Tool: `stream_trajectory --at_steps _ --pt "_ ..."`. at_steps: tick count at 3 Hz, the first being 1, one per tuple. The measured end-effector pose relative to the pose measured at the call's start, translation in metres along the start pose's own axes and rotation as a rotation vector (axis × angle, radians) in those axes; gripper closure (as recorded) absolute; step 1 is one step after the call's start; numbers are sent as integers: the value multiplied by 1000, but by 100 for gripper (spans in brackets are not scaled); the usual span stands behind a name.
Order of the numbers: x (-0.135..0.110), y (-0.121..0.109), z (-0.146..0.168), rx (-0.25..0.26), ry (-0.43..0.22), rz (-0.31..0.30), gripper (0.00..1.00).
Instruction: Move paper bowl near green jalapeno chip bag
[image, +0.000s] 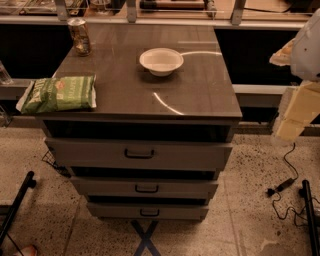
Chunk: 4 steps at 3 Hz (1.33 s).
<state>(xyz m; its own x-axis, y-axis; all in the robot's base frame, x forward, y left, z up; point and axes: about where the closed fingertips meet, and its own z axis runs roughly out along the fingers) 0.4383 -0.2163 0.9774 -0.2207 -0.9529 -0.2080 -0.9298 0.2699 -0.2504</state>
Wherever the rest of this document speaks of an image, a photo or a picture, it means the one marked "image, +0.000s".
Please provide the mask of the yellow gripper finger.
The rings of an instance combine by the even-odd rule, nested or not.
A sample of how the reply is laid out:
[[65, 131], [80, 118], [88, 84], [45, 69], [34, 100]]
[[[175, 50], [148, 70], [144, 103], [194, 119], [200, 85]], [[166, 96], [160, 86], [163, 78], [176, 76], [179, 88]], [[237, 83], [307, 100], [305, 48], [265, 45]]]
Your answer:
[[320, 82], [303, 81], [293, 91], [285, 119], [297, 124], [310, 124], [320, 114]]
[[278, 116], [272, 128], [272, 136], [276, 142], [294, 142], [304, 129], [303, 110], [297, 93], [297, 89], [287, 88], [282, 95]]

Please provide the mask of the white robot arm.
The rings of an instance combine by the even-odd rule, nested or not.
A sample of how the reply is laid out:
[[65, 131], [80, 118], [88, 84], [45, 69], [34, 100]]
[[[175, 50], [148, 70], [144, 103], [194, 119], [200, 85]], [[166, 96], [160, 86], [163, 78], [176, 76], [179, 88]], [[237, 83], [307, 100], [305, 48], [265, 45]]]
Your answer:
[[274, 131], [277, 139], [294, 142], [320, 114], [320, 9], [313, 13], [294, 39], [272, 54], [269, 62], [289, 66], [291, 73], [302, 80], [292, 91]]

